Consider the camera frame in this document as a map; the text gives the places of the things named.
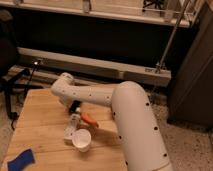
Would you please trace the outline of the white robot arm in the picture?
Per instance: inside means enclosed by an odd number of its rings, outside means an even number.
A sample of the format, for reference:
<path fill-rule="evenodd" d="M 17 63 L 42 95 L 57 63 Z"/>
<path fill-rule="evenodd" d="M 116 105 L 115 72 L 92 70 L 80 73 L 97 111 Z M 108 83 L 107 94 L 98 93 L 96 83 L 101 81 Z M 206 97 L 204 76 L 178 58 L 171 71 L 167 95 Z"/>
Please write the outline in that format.
<path fill-rule="evenodd" d="M 51 92 L 68 104 L 81 101 L 111 108 L 128 171 L 174 171 L 149 98 L 138 83 L 76 86 L 71 74 L 62 73 Z"/>

